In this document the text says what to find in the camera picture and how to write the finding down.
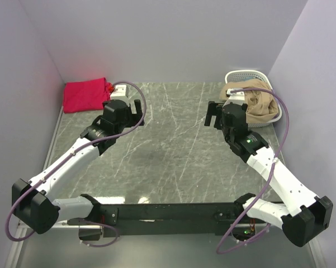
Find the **folded red t-shirt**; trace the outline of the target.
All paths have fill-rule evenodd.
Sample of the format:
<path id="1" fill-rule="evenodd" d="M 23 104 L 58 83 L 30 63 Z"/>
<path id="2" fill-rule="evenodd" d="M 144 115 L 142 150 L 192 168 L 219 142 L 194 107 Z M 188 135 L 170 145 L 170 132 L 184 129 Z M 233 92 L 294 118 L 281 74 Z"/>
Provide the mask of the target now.
<path id="1" fill-rule="evenodd" d="M 113 86 L 106 78 L 83 82 L 68 82 L 63 93 L 63 112 L 99 111 L 110 100 Z"/>

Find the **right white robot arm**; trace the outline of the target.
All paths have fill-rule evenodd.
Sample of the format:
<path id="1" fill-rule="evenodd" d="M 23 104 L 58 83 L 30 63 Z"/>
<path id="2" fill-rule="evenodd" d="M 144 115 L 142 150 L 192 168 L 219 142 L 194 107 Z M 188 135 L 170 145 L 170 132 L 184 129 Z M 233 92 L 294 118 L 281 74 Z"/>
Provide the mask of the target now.
<path id="1" fill-rule="evenodd" d="M 262 200 L 262 194 L 245 194 L 235 201 L 234 224 L 260 219 L 282 229 L 287 239 L 302 247 L 329 227 L 333 203 L 308 189 L 279 160 L 273 148 L 246 123 L 246 104 L 210 101 L 205 126 L 214 118 L 231 151 L 255 170 L 282 200 L 282 204 Z"/>

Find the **beige t-shirt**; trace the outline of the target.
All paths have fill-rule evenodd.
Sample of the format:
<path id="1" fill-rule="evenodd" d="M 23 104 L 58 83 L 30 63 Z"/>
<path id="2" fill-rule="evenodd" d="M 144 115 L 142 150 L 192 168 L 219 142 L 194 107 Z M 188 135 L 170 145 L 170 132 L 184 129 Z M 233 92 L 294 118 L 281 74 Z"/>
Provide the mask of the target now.
<path id="1" fill-rule="evenodd" d="M 249 79 L 242 82 L 228 82 L 222 88 L 219 99 L 226 101 L 226 90 L 229 88 L 259 88 L 271 91 L 271 87 L 268 83 L 259 79 Z M 247 123 L 267 123 L 277 116 L 279 109 L 278 104 L 274 97 L 266 92 L 260 91 L 246 91 L 244 92 L 245 101 L 247 102 Z"/>

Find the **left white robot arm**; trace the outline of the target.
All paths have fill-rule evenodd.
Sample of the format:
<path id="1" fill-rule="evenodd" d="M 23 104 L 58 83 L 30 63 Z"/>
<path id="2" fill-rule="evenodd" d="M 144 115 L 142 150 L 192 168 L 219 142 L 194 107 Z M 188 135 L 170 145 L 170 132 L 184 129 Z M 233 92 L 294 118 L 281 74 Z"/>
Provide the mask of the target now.
<path id="1" fill-rule="evenodd" d="M 100 219 L 100 203 L 82 194 L 76 198 L 58 199 L 58 191 L 85 165 L 101 156 L 116 140 L 144 124 L 146 101 L 134 101 L 136 113 L 124 101 L 114 99 L 104 103 L 98 116 L 56 162 L 30 181 L 18 179 L 12 186 L 11 215 L 15 215 L 34 232 L 43 234 L 56 222 L 75 218 L 87 224 Z"/>

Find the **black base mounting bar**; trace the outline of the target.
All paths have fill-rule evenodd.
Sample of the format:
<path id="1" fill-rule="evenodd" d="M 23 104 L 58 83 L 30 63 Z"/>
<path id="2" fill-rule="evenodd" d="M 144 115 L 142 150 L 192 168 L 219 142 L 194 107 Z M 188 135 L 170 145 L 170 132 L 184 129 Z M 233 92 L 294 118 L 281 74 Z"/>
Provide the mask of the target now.
<path id="1" fill-rule="evenodd" d="M 223 235 L 243 211 L 233 203 L 101 204 L 83 225 L 106 224 L 120 236 L 134 235 Z"/>

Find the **white laundry basket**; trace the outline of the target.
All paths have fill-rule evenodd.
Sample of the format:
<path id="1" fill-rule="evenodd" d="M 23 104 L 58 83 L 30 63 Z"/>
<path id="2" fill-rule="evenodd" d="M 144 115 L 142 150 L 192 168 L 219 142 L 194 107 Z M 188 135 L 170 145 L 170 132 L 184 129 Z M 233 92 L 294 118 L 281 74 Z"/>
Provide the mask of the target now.
<path id="1" fill-rule="evenodd" d="M 272 90 L 268 77 L 257 70 L 234 70 L 225 75 L 227 86 L 221 91 L 220 99 L 227 100 L 226 91 L 230 88 L 262 88 Z M 274 96 L 260 91 L 244 93 L 248 104 L 247 123 L 249 127 L 263 127 L 278 121 L 282 111 Z"/>

